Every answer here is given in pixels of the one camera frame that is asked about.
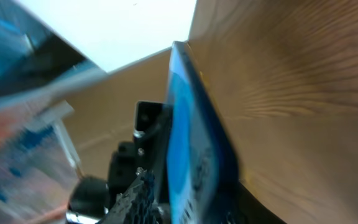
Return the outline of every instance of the black mechanical device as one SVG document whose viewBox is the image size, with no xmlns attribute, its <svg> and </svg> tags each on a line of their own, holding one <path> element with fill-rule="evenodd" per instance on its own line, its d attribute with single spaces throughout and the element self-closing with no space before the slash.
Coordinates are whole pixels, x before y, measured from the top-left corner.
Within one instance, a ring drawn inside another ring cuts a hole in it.
<svg viewBox="0 0 358 224">
<path fill-rule="evenodd" d="M 68 223 L 284 223 L 238 181 L 237 159 L 186 44 L 175 42 L 165 103 L 138 102 L 132 142 L 107 180 L 85 177 Z"/>
</svg>

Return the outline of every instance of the wooden table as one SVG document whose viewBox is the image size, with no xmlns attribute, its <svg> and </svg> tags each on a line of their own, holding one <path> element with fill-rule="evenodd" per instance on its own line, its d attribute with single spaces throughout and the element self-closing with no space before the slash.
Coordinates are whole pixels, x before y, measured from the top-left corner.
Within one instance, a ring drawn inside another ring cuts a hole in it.
<svg viewBox="0 0 358 224">
<path fill-rule="evenodd" d="M 358 0 L 199 0 L 189 45 L 243 184 L 288 223 L 358 223 Z"/>
</svg>

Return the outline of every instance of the metal screw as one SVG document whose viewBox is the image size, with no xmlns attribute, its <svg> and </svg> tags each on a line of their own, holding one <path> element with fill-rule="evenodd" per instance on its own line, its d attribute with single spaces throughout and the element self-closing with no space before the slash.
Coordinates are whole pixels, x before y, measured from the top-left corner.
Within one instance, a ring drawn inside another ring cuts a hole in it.
<svg viewBox="0 0 358 224">
<path fill-rule="evenodd" d="M 144 149 L 138 148 L 137 154 L 140 155 L 140 156 L 143 156 L 144 155 Z"/>
<path fill-rule="evenodd" d="M 136 169 L 136 175 L 141 175 L 141 173 L 143 173 L 143 168 L 141 168 L 141 167 L 138 167 L 137 169 Z"/>
</svg>

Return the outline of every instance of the brown tabletop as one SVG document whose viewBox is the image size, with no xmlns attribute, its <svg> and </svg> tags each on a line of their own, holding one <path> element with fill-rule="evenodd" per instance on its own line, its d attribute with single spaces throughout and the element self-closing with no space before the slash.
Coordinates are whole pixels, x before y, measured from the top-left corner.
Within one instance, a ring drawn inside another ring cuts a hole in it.
<svg viewBox="0 0 358 224">
<path fill-rule="evenodd" d="M 358 223 L 358 0 L 199 0 L 189 45 L 243 184 L 288 223 Z"/>
</svg>

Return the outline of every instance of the wood grain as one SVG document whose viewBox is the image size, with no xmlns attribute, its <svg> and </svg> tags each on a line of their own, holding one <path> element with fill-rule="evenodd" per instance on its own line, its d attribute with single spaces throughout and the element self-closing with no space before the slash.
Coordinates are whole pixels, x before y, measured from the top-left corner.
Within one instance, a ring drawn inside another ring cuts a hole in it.
<svg viewBox="0 0 358 224">
<path fill-rule="evenodd" d="M 189 45 L 243 184 L 288 223 L 358 223 L 358 1 L 199 0 Z"/>
</svg>

